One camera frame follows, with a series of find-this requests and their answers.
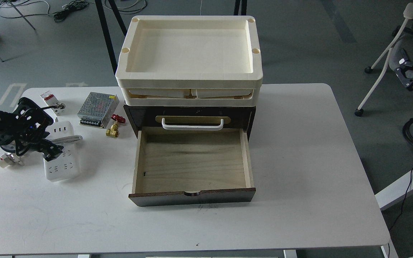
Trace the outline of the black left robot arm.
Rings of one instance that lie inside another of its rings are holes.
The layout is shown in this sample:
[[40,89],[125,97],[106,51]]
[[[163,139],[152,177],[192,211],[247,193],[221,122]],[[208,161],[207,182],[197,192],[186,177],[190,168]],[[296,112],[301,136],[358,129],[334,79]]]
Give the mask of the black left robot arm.
[[53,119],[45,109],[64,109],[63,103],[48,107],[39,107],[29,98],[22,97],[12,113],[0,111],[0,146],[15,142],[15,152],[18,156],[29,150],[43,154],[46,161],[51,161],[62,154],[63,146],[46,139],[46,128],[53,124]]

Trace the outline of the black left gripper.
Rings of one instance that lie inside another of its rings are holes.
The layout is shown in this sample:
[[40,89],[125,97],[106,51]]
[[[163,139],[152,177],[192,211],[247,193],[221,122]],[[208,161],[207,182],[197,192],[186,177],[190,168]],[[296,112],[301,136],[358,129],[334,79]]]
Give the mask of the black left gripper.
[[0,146],[14,142],[16,153],[32,149],[42,153],[44,160],[48,162],[56,159],[62,154],[64,146],[46,139],[46,128],[54,123],[49,110],[58,115],[65,108],[64,103],[40,107],[29,98],[20,98],[12,113],[0,111]]

